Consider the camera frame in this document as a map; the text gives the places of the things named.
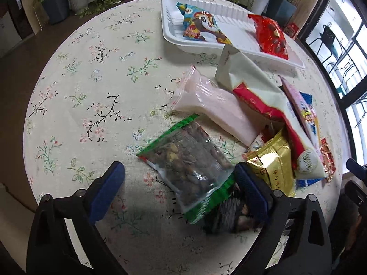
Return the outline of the red patterned small snack pack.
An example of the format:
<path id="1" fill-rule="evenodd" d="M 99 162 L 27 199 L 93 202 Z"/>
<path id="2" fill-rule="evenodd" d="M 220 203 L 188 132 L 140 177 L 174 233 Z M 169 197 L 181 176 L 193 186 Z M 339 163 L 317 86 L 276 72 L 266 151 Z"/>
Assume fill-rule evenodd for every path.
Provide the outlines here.
<path id="1" fill-rule="evenodd" d="M 320 143 L 320 153 L 322 157 L 323 168 L 327 174 L 326 181 L 330 183 L 336 172 L 334 157 L 328 146 L 326 138 L 322 138 Z"/>

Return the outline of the gold wafer snack pack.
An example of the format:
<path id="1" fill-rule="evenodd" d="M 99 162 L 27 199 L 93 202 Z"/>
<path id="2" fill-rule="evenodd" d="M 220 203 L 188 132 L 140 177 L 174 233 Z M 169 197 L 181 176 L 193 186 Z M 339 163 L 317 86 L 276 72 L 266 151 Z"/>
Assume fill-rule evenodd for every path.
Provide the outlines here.
<path id="1" fill-rule="evenodd" d="M 281 190 L 286 196 L 295 196 L 295 179 L 289 142 L 284 130 L 257 151 L 246 156 L 245 161 L 253 173 L 264 180 L 272 190 Z"/>

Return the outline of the green nut mix bag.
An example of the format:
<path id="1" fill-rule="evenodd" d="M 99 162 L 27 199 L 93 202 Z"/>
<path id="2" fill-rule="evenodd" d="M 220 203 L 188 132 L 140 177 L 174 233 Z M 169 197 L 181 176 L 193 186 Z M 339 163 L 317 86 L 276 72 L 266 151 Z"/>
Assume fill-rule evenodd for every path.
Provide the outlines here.
<path id="1" fill-rule="evenodd" d="M 234 185 L 234 166 L 197 118 L 181 120 L 137 154 L 174 191 L 191 224 L 228 199 Z"/>

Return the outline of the pink cartoon lollipop bag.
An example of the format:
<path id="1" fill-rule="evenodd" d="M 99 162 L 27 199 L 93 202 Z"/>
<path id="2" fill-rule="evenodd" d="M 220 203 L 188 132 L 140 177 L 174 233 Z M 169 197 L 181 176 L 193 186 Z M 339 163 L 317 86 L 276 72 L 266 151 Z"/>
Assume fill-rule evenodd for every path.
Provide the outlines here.
<path id="1" fill-rule="evenodd" d="M 303 128 L 309 137 L 312 145 L 318 150 L 320 148 L 320 134 L 318 127 L 318 118 L 313 107 L 306 102 L 303 95 L 291 85 L 285 78 L 281 77 L 283 89 L 294 106 L 295 111 L 303 125 Z"/>

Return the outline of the white red snack bag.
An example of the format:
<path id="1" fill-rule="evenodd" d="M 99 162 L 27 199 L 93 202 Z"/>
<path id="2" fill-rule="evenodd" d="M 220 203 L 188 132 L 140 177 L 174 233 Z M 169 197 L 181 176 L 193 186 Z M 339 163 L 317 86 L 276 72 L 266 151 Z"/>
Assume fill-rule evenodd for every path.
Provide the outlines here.
<path id="1" fill-rule="evenodd" d="M 320 152 L 307 136 L 284 91 L 246 55 L 225 45 L 215 74 L 217 83 L 262 116 L 284 123 L 297 179 L 323 179 Z"/>

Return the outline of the pink clear zip bag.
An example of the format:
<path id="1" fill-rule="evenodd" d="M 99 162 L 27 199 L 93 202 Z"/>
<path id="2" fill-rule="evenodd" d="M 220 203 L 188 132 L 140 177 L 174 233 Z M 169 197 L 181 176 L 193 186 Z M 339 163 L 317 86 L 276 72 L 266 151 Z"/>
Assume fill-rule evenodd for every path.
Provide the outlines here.
<path id="1" fill-rule="evenodd" d="M 169 108 L 204 114 L 245 146 L 250 146 L 268 124 L 266 118 L 234 94 L 219 88 L 195 66 L 184 74 Z"/>

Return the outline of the red Mylikes chocolate bag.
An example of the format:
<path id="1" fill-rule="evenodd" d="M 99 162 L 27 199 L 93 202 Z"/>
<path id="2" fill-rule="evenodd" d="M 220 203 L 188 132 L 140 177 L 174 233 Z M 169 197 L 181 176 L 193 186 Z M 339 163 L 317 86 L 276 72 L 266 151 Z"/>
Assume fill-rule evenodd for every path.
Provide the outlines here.
<path id="1" fill-rule="evenodd" d="M 248 14 L 256 29 L 256 40 L 262 52 L 269 55 L 289 59 L 286 39 L 278 23 L 258 14 Z"/>

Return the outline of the blue squirrel chips bag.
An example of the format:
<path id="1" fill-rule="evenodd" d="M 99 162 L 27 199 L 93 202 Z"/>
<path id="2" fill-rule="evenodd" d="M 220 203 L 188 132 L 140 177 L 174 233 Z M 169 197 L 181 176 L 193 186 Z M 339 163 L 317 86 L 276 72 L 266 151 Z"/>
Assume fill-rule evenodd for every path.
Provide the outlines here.
<path id="1" fill-rule="evenodd" d="M 185 28 L 183 37 L 189 40 L 216 44 L 230 44 L 231 41 L 220 30 L 215 17 L 202 8 L 177 2 L 178 10 L 183 15 Z"/>

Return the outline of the black silver snack pack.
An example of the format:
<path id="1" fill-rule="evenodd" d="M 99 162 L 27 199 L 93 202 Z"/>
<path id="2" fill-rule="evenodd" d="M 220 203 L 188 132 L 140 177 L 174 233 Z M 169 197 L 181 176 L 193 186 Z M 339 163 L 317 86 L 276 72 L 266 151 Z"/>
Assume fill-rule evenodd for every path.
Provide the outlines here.
<path id="1" fill-rule="evenodd" d="M 238 234 L 262 228 L 262 222 L 250 217 L 249 209 L 243 202 L 237 184 L 230 189 L 230 192 L 228 199 L 204 216 L 203 231 L 206 235 L 219 235 L 224 232 Z"/>

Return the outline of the black balcony chair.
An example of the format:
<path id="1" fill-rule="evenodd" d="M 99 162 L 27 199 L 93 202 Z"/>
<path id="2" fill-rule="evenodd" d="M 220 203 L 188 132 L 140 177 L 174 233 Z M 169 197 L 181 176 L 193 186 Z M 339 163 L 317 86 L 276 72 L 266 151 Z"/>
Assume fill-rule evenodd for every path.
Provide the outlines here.
<path id="1" fill-rule="evenodd" d="M 342 40 L 332 31 L 331 24 L 323 25 L 318 36 L 306 42 L 328 74 L 339 74 L 345 81 L 353 76 L 361 76 L 360 69 L 351 54 L 352 45 L 344 46 Z"/>

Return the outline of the red bag on floor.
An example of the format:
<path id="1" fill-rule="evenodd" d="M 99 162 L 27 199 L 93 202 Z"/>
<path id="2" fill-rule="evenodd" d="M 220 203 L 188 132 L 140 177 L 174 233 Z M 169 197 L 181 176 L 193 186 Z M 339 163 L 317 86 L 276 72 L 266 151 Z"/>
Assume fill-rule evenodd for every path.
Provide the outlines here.
<path id="1" fill-rule="evenodd" d="M 295 39 L 299 32 L 299 27 L 294 23 L 290 22 L 284 28 L 284 33 L 287 34 L 290 38 Z"/>

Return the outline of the white plastic tray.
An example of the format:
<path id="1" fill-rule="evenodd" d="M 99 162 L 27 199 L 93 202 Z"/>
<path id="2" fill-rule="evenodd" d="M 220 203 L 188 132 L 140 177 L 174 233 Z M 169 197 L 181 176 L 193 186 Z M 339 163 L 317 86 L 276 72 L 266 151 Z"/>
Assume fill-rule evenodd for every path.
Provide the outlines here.
<path id="1" fill-rule="evenodd" d="M 256 41 L 256 30 L 254 23 L 248 19 L 248 12 L 233 6 L 225 6 L 213 2 L 200 0 L 162 0 L 162 32 L 165 40 L 176 45 L 180 50 L 187 53 L 217 54 L 220 55 L 224 45 L 214 42 L 214 37 L 205 34 L 208 42 L 190 40 L 184 37 L 184 16 L 177 8 L 177 3 L 197 6 L 212 14 L 220 30 L 230 39 L 233 46 L 247 56 L 255 59 L 266 59 L 272 63 L 278 63 L 281 67 L 295 67 L 304 69 L 303 61 L 287 46 L 289 58 L 287 60 L 274 55 L 266 54 L 260 50 Z"/>

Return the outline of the left plant dark blue pot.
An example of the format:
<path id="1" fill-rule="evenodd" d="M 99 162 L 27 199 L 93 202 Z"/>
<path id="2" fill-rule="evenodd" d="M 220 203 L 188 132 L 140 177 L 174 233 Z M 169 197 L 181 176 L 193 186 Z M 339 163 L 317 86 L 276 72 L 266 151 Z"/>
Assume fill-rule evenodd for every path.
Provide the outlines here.
<path id="1" fill-rule="evenodd" d="M 50 25 L 60 23 L 69 16 L 68 0 L 33 0 L 32 6 L 37 19 L 38 13 L 43 11 Z"/>

